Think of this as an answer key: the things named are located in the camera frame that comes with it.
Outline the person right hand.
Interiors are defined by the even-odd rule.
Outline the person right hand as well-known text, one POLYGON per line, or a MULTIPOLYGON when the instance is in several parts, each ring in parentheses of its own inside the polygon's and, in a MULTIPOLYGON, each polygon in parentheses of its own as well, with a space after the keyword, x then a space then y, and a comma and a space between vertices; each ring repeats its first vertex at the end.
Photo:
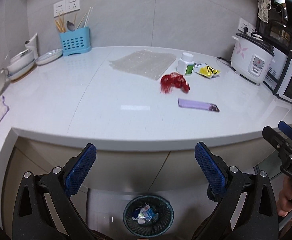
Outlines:
POLYGON ((292 180, 286 176, 283 180, 283 189, 278 195, 277 213, 281 217, 285 217, 292 211, 292 180))

